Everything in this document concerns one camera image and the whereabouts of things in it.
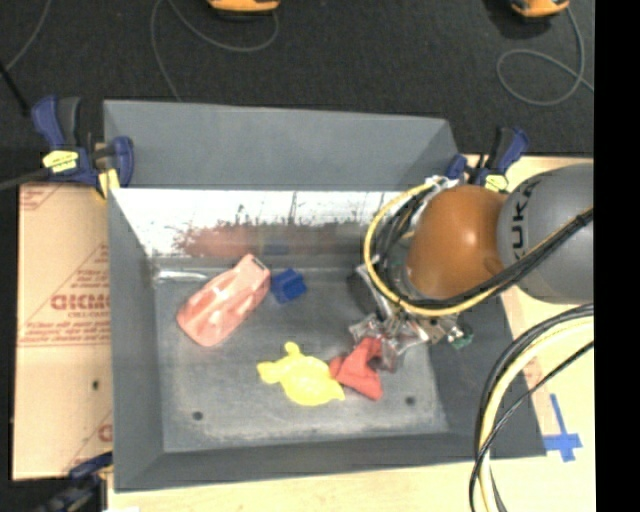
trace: blue tape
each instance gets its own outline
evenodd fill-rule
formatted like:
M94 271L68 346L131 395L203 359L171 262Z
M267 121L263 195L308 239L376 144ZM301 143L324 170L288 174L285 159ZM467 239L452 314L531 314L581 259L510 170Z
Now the blue tape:
M549 451L558 450L562 457L562 462L570 462L576 460L576 456L573 450L576 448L582 448L582 442L578 434L569 434L560 412L560 405L558 404L558 397L555 394L551 394L551 405L556 414L558 425L560 425L560 434L542 436L545 449Z

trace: cable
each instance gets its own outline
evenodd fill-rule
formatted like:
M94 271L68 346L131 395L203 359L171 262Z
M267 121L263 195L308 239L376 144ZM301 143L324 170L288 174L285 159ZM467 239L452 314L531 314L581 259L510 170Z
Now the cable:
M10 188L17 187L24 183L29 183L31 181L43 180L47 177L49 170L48 169L38 169L37 171L29 172L18 176L17 178L8 179L0 182L0 192L3 190L8 190Z
M483 421L484 411L487 407L487 402L489 401L492 389L494 388L497 380L503 374L506 367L511 365L515 359L520 356L523 351L529 347L537 338L539 338L542 334L547 332L549 329L552 329L554 326L559 325L561 323L570 322L573 320L582 319L589 316L594 316L595 309L593 303L584 304L581 306L574 307L570 310L564 311L558 315L555 315L551 318L548 318L535 326L528 329L526 332L522 333L518 339L516 339L513 343L511 343L507 349L502 353L499 359L494 364L492 371L490 372L484 390L481 395L480 404L479 404L479 413L477 419L477 429L476 436L474 439L474 446L481 446L480 442L480 425ZM476 457L482 453L482 450L476 452ZM499 494L497 490L495 490L496 498L499 499Z
M563 336L569 332L573 332L576 328L584 328L589 327L592 328L592 322L577 322L573 320L573 325L569 327L565 327L556 331L548 332L557 324L565 322L564 320L558 320L553 326L551 326L547 331L543 334L535 338L531 344L526 347L521 354L513 359L513 361L504 369L502 374L500 375L498 381L496 382L489 401L487 403L484 412L482 413L482 421L479 424L480 428L480 436L479 436L479 446L484 446L487 441L489 435L493 430L494 421L497 415L497 411L500 407L502 399L511 385L513 379L518 375L524 367L534 359L540 352L548 349L550 346L563 341ZM580 348L584 348L590 342L583 343ZM492 476L490 470L490 456L489 453L486 452L484 455L483 461L480 463L478 481L480 483L480 489L482 491L482 497L485 503L485 506L489 512L500 512L498 506L496 505L497 499L496 494L494 492L494 487L492 484Z
M585 87L587 87L587 89L589 89L592 93L595 94L595 89L593 87L593 85L591 85L589 82L587 82L584 78L584 67L585 67L585 56L584 56L584 40L582 37L582 34L580 32L580 29L578 28L578 24L573 16L573 12L571 11L570 8L567 7L567 15L569 16L569 20L571 21L571 26L573 28L573 31L576 35L576 41L578 43L578 59L579 59L579 70L576 72L574 70L572 70L570 67L566 66L565 64L563 64L562 62L554 59L553 57L550 57L549 55L546 55L542 52L538 52L538 51L534 51L534 50L526 50L526 49L517 49L517 50L510 50L506 53L503 53L500 58L498 59L498 62L496 63L496 73L498 75L498 80L500 80L500 83L502 84L502 86L507 90L507 92L509 94L511 94L513 97L515 97L516 99L527 103L529 105L534 105L534 106L538 106L538 107L551 107L554 105L558 105L560 103L562 103L563 101L566 101L567 99L569 99L571 96L573 96L573 94L578 90L578 87L580 87L580 85L584 85ZM550 62L551 64L559 67L560 69L562 69L563 71L565 71L566 73L568 73L569 75L573 76L576 78L576 81L573 83L573 85L571 86L571 88L562 96L553 99L553 100L535 100L532 98L527 98L526 96L519 94L518 92L516 92L509 84L507 84L506 79L504 78L501 68L502 65L504 63L504 61L509 58L512 57L514 55L528 55L530 57L534 57L537 59L541 59L544 60L546 62Z
M45 20L47 19L47 16L49 14L49 9L51 8L52 3L53 3L53 0L47 0L44 6L44 9L42 10L42 14L40 14L40 19L38 20L36 28L31 33L31 36L29 37L29 39L27 39L27 42L22 46L22 48L16 54L16 56L9 61L9 64L5 66L7 71L9 71L13 66L15 66L18 63L18 61L24 56L24 54L27 53L29 48L31 48L31 45L36 40L36 37L38 37L38 35L40 34L40 31L42 30L42 27L44 25Z
M568 357L567 359L565 359L562 363L560 363L558 366L556 366L553 370L551 370L547 375L545 375L540 382L538 382L535 386L533 386L532 388L530 388L529 390L527 390L526 393L524 393L522 396L520 396L520 398L518 398L518 400L516 400L507 410L506 412L502 415L502 417L500 418L500 420L495 424L495 426L493 427L493 430L491 431L491 433L489 434L489 436L487 436L486 441L484 442L484 444L482 445L481 449L479 450L478 454L476 455L476 462L475 465L473 467L473 471L471 472L471 479L469 482L469 503L471 505L471 510L472 512L475 512L475 505L474 505L474 492L475 492L475 484L478 480L479 477L479 473L480 473L480 465L483 463L484 458L486 456L486 454L489 452L489 450L491 449L491 447L493 446L495 439L497 437L497 435L500 433L500 431L505 427L505 425L507 424L507 422L509 421L509 419L511 418L511 416L513 416L513 414L516 412L516 410L525 403L525 401L536 391L538 391L542 386L544 386L547 382L549 382L553 377L555 377L556 375L558 375L560 372L564 371L566 368L568 368L569 366L571 366L573 363L575 363L579 358L581 358L583 355L585 355L587 352L589 352L590 350L592 350L595 346L595 342L591 341L590 343L588 343L587 345L585 345L584 347L582 347L581 349L577 350L576 352L574 352L570 357ZM497 495L497 490L495 489L495 483L493 483L494 485L494 493L496 494L496 497L498 497Z
M4 81L9 86L9 90L13 94L13 97L18 102L18 105L20 106L20 110L22 110L22 115L24 117L29 117L29 113L30 113L29 102L22 95L22 93L20 92L20 89L18 89L18 86L11 78L9 71L7 71L7 69L4 67L4 64L2 64L2 61L0 61L0 75L2 75L2 78L4 78Z
M157 16L158 7L160 6L160 4L162 4L163 1L164 0L157 0L155 5L153 6L153 10L151 11L151 19L150 19L150 22L149 22L149 28L150 28L150 32L151 32L151 46L153 48L153 54L154 54L154 56L156 58L156 62L158 63L158 67L160 68L160 72L162 73L162 76L163 76L165 82L169 86L169 89L171 89L171 93L173 94L174 98L177 101L183 101L182 98L180 97L180 95L178 94L178 91L177 91L175 85L173 84L173 81L169 77L169 74L167 73L167 70L166 70L164 64L162 63L162 59L160 58L160 53L158 52L158 46L157 46L157 41L156 41L156 27L155 26L156 26L156 16ZM202 32L200 32L191 23L189 23L189 21L184 17L182 12L173 3L173 0L167 0L167 2L169 3L171 8L173 9L173 12L176 14L178 19L183 23L183 25L185 27L187 27L187 29L189 29L189 31L191 31L193 34L195 34L196 37L198 37L199 39L203 40L205 43L211 44L213 46L216 46L218 48L221 48L223 50L227 50L227 51L230 51L230 52L252 53L252 52L257 52L257 51L260 51L260 50L264 50L265 48L270 46L271 43L273 43L275 41L276 37L278 37L278 34L280 32L280 21L278 19L278 15L275 13L275 11L273 11L271 13L271 16L272 16L273 22L274 22L273 33L271 34L269 39L267 39L264 43L258 44L256 46L233 46L233 45L228 45L228 44L225 44L225 43L221 43L220 41L216 41L215 39L212 39L212 38L206 36L205 34L203 34Z
M414 196L421 196L425 192L429 192L435 187L436 185L434 183L419 185L412 189L406 190L405 192L399 194L394 199L389 201L374 216L371 224L369 225L369 228L367 229L367 233L363 242L364 265L374 286L390 302L410 313L417 315L437 317L441 315L459 313L489 297L501 293L509 286L522 279L525 275L527 275L527 273L533 270L533 268L544 261L544 259L547 258L558 246L560 246L567 239L572 237L579 229L593 220L593 207L587 208L581 214L577 215L574 219L570 220L564 226L561 226L558 230L538 243L516 263L509 266L502 272L496 274L487 281L484 281L483 283L471 288L470 290L444 300L415 300L403 295L398 290L393 289L393 284L389 284L389 281L385 281L383 277L385 274L384 269L382 272L378 271L377 267L379 266L380 260L382 260L384 267L386 255L382 254L381 256L380 253L376 253L376 258L378 261L377 264L374 264L374 251L372 250L374 235L382 218L397 204L408 199L406 204L398 209L398 212L401 212L401 217L398 217L398 212L396 212L396 215L392 217L392 223L395 222L397 218L410 218L410 215L406 215L405 208L412 202ZM393 240L393 238L388 233L384 238L386 240Z

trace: black floor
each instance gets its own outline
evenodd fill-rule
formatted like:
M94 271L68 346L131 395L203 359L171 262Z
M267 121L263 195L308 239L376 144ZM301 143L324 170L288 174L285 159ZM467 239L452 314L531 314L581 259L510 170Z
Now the black floor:
M185 20L231 45L268 41L273 17L221 19L205 0L172 0ZM43 9L49 5L46 17ZM175 91L156 61L156 47ZM33 43L17 61L43 19ZM79 130L102 134L104 98L174 99L441 117L458 149L489 150L497 125L519 126L531 154L593 156L594 95L566 70L538 57L501 56L514 49L542 52L571 70L584 64L594 83L595 0L573 1L570 13L524 23L507 0L282 0L278 32L251 52L213 46L191 32L169 0L4 0L0 2L0 60L27 102L55 93L81 96ZM574 30L575 27L582 40ZM534 101L557 104L536 105ZM38 165L42 139L7 84L0 80L0 179ZM0 510L45 500L63 482L9 485L11 390L15 337L16 201L0 192Z

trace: pink plastic toy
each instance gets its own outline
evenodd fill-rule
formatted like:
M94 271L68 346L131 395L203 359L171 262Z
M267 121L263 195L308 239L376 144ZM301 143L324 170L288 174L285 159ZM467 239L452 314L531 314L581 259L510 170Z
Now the pink plastic toy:
M269 291L269 269L252 254L214 277L180 308L176 320L196 343L220 343L242 323Z

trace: cardboard sheet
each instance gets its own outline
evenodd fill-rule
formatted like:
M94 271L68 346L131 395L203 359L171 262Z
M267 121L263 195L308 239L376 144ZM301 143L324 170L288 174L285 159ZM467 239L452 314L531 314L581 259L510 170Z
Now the cardboard sheet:
M104 199L83 186L20 191L13 478L62 476L111 447Z

